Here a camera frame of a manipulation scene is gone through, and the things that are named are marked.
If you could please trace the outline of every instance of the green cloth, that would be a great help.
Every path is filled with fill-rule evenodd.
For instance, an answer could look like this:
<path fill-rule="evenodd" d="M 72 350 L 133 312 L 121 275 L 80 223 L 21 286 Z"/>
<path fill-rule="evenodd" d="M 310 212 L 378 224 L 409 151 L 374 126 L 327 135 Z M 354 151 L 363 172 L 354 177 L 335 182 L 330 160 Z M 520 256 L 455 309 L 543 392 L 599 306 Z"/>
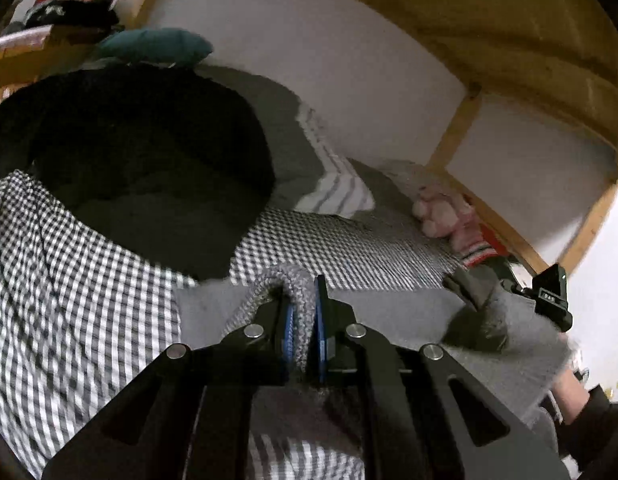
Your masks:
<path fill-rule="evenodd" d="M 95 56 L 126 62 L 176 64 L 193 67 L 214 51 L 205 38 L 181 28 L 124 30 L 100 41 Z"/>

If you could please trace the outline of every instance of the gingham fabric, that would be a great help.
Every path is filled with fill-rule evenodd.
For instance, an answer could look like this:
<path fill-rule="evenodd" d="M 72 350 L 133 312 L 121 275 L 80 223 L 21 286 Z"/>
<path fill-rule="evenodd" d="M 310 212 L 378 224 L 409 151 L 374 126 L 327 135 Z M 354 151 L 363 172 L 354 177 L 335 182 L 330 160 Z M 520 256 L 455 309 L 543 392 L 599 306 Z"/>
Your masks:
<path fill-rule="evenodd" d="M 237 248 L 231 277 L 249 283 L 278 262 L 324 273 L 334 288 L 377 290 L 437 287 L 459 265 L 413 223 L 382 231 L 267 209 Z M 15 171 L 0 180 L 0 433 L 33 476 L 39 478 L 104 404 L 179 340 L 171 292 L 193 285 L 78 222 L 27 174 Z M 311 478 L 363 475 L 358 459 L 311 443 L 272 448 L 266 436 L 252 441 L 254 478 L 260 470 L 263 478 L 283 478 L 278 467 L 285 478 L 305 478 L 298 471 Z M 270 463 L 271 449 L 284 460 Z"/>
<path fill-rule="evenodd" d="M 0 433 L 33 476 L 179 339 L 171 290 L 194 284 L 78 222 L 25 173 L 0 180 Z"/>
<path fill-rule="evenodd" d="M 360 458 L 311 442 L 250 434 L 248 449 L 249 480 L 365 479 L 365 463 Z"/>
<path fill-rule="evenodd" d="M 290 263 L 331 288 L 414 290 L 440 288 L 461 266 L 444 240 L 427 238 L 412 219 L 347 221 L 336 216 L 266 209 L 236 248 L 230 276 L 249 285 L 263 269 Z"/>

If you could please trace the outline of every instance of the silver bolt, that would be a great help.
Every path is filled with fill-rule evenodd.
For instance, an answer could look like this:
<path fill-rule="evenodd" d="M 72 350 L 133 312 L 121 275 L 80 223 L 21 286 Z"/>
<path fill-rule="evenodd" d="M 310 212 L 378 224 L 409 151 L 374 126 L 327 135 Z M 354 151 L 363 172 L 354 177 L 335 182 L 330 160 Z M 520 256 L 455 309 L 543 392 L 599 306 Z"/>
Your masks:
<path fill-rule="evenodd" d="M 244 335 L 251 339 L 256 339 L 260 337 L 263 333 L 265 333 L 265 329 L 262 326 L 257 324 L 250 324 L 244 327 Z"/>
<path fill-rule="evenodd" d="M 180 343 L 175 343 L 167 348 L 167 357 L 169 359 L 180 359 L 187 353 L 187 347 Z"/>
<path fill-rule="evenodd" d="M 345 329 L 345 332 L 349 337 L 358 339 L 367 334 L 367 329 L 359 323 L 352 323 Z"/>
<path fill-rule="evenodd" d="M 425 354 L 425 357 L 431 359 L 432 361 L 437 361 L 438 359 L 442 359 L 444 355 L 442 348 L 438 345 L 425 345 L 425 348 L 422 349 L 422 353 Z"/>

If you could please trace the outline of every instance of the white panel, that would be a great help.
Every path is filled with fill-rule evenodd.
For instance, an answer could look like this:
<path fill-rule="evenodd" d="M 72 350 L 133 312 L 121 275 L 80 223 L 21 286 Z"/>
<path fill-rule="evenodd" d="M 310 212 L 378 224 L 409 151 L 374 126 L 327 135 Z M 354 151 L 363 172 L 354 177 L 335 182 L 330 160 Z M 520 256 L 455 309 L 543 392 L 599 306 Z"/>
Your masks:
<path fill-rule="evenodd" d="M 618 193 L 592 247 L 567 284 L 574 315 L 570 336 L 591 369 L 589 387 L 616 390 L 618 381 Z M 618 390 L 614 400 L 618 400 Z"/>
<path fill-rule="evenodd" d="M 552 264 L 608 186 L 614 153 L 583 132 L 487 96 L 448 170 Z"/>
<path fill-rule="evenodd" d="M 464 88 L 419 43 L 356 0 L 157 0 L 152 27 L 214 45 L 210 61 L 295 91 L 344 154 L 427 162 Z"/>

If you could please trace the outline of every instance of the small black device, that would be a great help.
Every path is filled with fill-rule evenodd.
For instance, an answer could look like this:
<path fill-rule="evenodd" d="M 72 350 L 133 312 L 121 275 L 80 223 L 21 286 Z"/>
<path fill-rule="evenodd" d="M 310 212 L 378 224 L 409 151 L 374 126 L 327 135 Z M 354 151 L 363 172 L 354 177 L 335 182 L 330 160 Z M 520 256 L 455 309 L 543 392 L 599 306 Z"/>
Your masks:
<path fill-rule="evenodd" d="M 396 347 L 329 298 L 323 276 L 316 285 L 307 381 L 357 386 L 366 478 L 569 478 L 558 455 L 445 349 Z M 42 480 L 244 478 L 253 394 L 287 382 L 289 308 L 280 296 L 216 345 L 171 345 L 49 461 Z"/>
<path fill-rule="evenodd" d="M 567 332 L 572 327 L 574 318 L 567 303 L 567 273 L 560 265 L 553 264 L 536 275 L 531 281 L 531 288 L 521 288 L 516 283 L 504 286 L 514 294 L 534 300 L 535 313 L 553 321 L 561 332 Z"/>

